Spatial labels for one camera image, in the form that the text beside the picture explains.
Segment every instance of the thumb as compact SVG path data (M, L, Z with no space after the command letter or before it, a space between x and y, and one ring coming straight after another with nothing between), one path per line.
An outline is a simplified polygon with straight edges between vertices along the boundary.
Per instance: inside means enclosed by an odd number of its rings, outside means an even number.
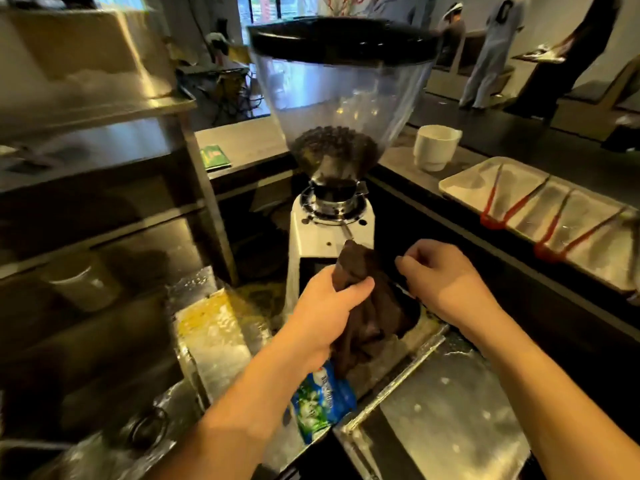
M361 304L373 291L376 282L371 276L367 276L363 281L351 285L348 288L338 291L338 295L344 300L345 304L352 309L354 306Z
M398 256L396 258L396 268L408 282L417 280L420 275L428 274L431 271L427 266L421 265L411 256Z

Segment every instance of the white tray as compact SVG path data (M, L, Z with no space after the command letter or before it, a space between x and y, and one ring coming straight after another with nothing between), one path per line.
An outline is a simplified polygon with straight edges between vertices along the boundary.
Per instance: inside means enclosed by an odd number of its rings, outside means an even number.
M508 209L542 183L548 174L510 158L494 157L441 180L440 191L481 214L500 164L504 165L490 215L501 220ZM618 201L567 180L551 177L544 188L509 220L507 229L531 242L540 241L560 208L564 195L571 189L574 191L556 231L547 243L547 247L555 252L560 252L569 242L624 207ZM623 217L633 216L636 210L627 209ZM635 290L628 270L632 243L629 226L623 226L622 219L616 219L569 251L566 261L614 290Z

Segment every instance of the person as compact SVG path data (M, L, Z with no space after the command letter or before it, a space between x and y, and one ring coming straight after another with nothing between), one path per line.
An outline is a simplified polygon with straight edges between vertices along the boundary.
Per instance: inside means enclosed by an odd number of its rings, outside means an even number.
M551 119L556 101L604 52L618 18L622 0L593 0L584 20L571 35L553 47L561 64L539 64L516 102L506 112Z
M436 65L451 67L453 59L462 41L462 37L467 32L464 20L462 20L462 2L453 3L437 26L437 31L442 34L442 49Z
M489 359L549 480L638 477L640 446L501 309L457 247L423 239L396 266L411 293ZM294 391L329 357L350 309L373 290L369 277L336 292L332 271L325 267L309 281L288 322L156 465L154 480L251 478Z
M460 108L484 110L502 74L516 32L522 30L529 0L496 0L486 21L486 38L460 98Z

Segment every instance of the blue and green package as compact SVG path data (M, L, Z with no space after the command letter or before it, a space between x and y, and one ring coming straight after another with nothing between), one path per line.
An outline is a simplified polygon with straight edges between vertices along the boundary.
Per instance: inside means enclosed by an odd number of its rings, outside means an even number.
M291 403L302 438L309 444L354 409L356 397L346 380L335 378L327 361L305 378Z

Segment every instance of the brown cloth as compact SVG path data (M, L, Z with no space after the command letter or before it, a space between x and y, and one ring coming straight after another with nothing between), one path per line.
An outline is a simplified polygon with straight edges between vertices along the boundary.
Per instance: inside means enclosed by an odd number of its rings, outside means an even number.
M350 240L345 242L333 271L333 287L341 291L367 276L373 277L375 288L366 300L352 309L347 327L332 344L333 367L340 379L358 363L371 359L367 352L370 345L394 333L402 337L420 316L418 302L405 297L391 284L374 250Z

